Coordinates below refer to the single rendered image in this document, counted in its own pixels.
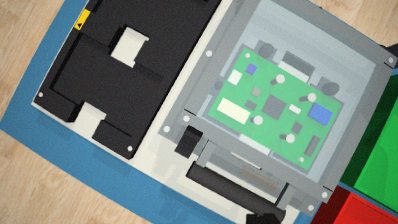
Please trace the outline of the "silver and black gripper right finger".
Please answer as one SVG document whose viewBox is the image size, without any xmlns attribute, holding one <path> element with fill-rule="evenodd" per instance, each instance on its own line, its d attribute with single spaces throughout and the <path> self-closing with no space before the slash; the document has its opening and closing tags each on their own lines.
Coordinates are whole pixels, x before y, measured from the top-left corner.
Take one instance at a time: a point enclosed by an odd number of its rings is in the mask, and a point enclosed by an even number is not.
<svg viewBox="0 0 398 224">
<path fill-rule="evenodd" d="M 274 213 L 264 213 L 261 218 L 265 224 L 281 224 Z"/>
</svg>

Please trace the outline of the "green bin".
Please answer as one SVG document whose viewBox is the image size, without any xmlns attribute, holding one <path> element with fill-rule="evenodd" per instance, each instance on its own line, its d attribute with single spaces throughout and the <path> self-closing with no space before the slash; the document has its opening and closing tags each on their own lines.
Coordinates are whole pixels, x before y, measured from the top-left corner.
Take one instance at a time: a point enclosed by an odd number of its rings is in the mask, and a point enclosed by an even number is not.
<svg viewBox="0 0 398 224">
<path fill-rule="evenodd" d="M 398 74 L 390 76 L 340 182 L 398 214 Z"/>
</svg>

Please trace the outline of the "red open box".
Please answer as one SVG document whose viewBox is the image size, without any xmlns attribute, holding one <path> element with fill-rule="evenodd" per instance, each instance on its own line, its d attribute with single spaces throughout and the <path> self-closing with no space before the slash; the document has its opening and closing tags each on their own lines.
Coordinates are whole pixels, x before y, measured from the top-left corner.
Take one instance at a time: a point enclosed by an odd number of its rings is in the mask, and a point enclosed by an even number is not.
<svg viewBox="0 0 398 224">
<path fill-rule="evenodd" d="M 310 224 L 398 224 L 398 218 L 337 185 Z"/>
</svg>

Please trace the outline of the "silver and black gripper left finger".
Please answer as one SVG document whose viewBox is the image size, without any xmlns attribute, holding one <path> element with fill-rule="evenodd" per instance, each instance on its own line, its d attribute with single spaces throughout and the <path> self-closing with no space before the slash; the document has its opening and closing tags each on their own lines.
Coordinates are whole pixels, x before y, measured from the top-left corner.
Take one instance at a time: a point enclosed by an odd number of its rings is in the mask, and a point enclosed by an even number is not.
<svg viewBox="0 0 398 224">
<path fill-rule="evenodd" d="M 265 224 L 261 216 L 257 214 L 246 214 L 246 224 Z"/>
</svg>

